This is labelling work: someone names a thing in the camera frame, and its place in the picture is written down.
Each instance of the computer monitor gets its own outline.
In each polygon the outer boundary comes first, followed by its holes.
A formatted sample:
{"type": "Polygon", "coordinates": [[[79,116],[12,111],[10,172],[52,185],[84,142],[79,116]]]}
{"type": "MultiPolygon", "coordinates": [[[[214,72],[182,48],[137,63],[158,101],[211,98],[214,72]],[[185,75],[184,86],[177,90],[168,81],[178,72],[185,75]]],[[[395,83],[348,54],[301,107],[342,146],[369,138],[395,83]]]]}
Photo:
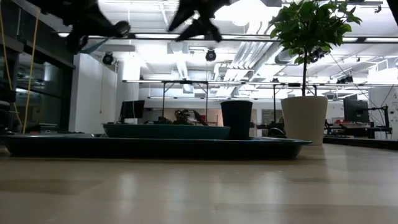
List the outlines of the computer monitor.
{"type": "Polygon", "coordinates": [[[369,122],[368,102],[361,100],[344,100],[344,120],[351,122],[369,122]]]}
{"type": "Polygon", "coordinates": [[[123,101],[122,108],[120,110],[121,122],[124,123],[124,119],[126,118],[142,118],[144,105],[145,100],[123,101]]]}

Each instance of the ceiling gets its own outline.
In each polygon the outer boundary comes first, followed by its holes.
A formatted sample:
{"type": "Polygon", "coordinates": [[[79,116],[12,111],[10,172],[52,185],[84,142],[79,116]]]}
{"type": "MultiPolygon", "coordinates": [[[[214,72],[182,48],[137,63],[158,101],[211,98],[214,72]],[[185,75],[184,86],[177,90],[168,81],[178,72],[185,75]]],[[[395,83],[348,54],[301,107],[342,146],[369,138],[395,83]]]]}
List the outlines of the ceiling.
{"type": "MultiPolygon", "coordinates": [[[[131,32],[163,34],[166,33],[168,23],[174,16],[178,1],[99,0],[99,6],[111,22],[116,23],[120,20],[129,21],[131,32]]],[[[264,26],[279,10],[277,7],[266,7],[260,0],[240,0],[232,6],[230,6],[230,9],[222,9],[222,11],[220,9],[216,13],[216,19],[213,21],[219,27],[222,34],[251,33],[253,32],[251,27],[258,24],[261,27],[264,26]]],[[[353,31],[349,36],[398,37],[398,26],[387,3],[384,2],[381,6],[382,11],[379,13],[374,12],[377,9],[377,5],[357,6],[355,16],[360,17],[363,23],[361,26],[352,24],[353,31]]],[[[47,23],[59,32],[68,32],[70,29],[63,26],[60,20],[53,17],[42,17],[43,21],[47,20],[47,23]]],[[[176,32],[181,32],[187,25],[184,24],[176,32]]],[[[256,30],[252,34],[258,34],[259,29],[256,30]]],[[[272,78],[277,77],[280,79],[280,82],[281,80],[284,82],[300,82],[302,77],[302,66],[273,65],[272,60],[264,60],[264,57],[270,54],[271,44],[264,45],[261,51],[256,52],[260,54],[259,57],[256,57],[255,50],[257,47],[260,47],[258,45],[228,41],[217,44],[213,41],[190,40],[187,41],[190,50],[181,59],[181,57],[177,58],[170,51],[168,52],[167,46],[169,43],[169,40],[110,40],[107,44],[134,45],[136,47],[134,55],[140,61],[141,75],[144,78],[164,80],[174,78],[174,73],[177,72],[178,74],[177,64],[181,65],[181,63],[183,63],[188,72],[195,70],[213,73],[215,66],[219,66],[222,63],[231,64],[234,60],[237,60],[237,53],[242,52],[248,46],[252,47],[252,51],[241,62],[244,63],[245,59],[251,58],[253,60],[256,59],[254,60],[255,64],[247,68],[246,74],[244,72],[239,74],[230,73],[232,75],[229,74],[226,77],[228,80],[239,81],[242,77],[248,77],[251,81],[257,78],[258,81],[254,80],[255,82],[269,82],[272,78]],[[207,62],[205,60],[207,49],[215,49],[217,59],[214,62],[207,62]],[[268,63],[270,65],[261,67],[261,65],[268,63]]],[[[123,60],[124,56],[129,54],[129,52],[114,52],[114,55],[119,60],[123,60]]],[[[366,82],[369,69],[379,62],[385,61],[387,58],[398,57],[398,44],[343,44],[341,47],[335,47],[331,55],[333,58],[330,55],[326,56],[309,67],[308,77],[310,82],[327,82],[331,78],[338,77],[339,74],[341,75],[342,70],[352,74],[354,80],[366,82]]],[[[203,80],[208,79],[208,76],[202,75],[202,77],[194,78],[203,80]]]]}

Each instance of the black cup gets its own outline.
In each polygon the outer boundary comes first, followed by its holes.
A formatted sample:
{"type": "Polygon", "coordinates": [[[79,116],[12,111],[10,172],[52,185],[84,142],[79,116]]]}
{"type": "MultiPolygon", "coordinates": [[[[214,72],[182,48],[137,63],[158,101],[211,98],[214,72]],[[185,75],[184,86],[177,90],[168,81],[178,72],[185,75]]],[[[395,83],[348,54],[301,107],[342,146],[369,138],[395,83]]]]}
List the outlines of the black cup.
{"type": "Polygon", "coordinates": [[[229,139],[249,139],[252,105],[253,103],[250,101],[225,101],[221,103],[224,126],[231,128],[229,139]]]}

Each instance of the dark tray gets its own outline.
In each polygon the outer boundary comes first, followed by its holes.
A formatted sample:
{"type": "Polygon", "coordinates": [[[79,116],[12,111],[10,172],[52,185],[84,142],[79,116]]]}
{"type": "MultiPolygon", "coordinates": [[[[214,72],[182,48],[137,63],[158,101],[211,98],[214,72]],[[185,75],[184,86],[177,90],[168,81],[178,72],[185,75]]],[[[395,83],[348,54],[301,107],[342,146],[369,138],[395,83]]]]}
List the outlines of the dark tray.
{"type": "Polygon", "coordinates": [[[15,135],[2,139],[13,156],[151,159],[293,159],[309,141],[96,138],[81,135],[15,135]]]}

